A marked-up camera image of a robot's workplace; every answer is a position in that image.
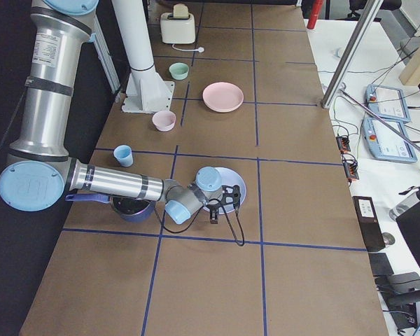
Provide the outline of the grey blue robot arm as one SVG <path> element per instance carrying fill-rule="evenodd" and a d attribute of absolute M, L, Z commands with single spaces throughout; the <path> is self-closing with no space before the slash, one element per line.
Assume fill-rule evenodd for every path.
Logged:
<path fill-rule="evenodd" d="M 203 207 L 222 204 L 222 178 L 201 168 L 187 187 L 177 181 L 83 164 L 64 147 L 81 46 L 95 26 L 96 1 L 34 1 L 37 33 L 20 137 L 10 145 L 0 175 L 0 196 L 21 211 L 51 207 L 65 190 L 89 190 L 138 200 L 164 202 L 178 224 Z"/>

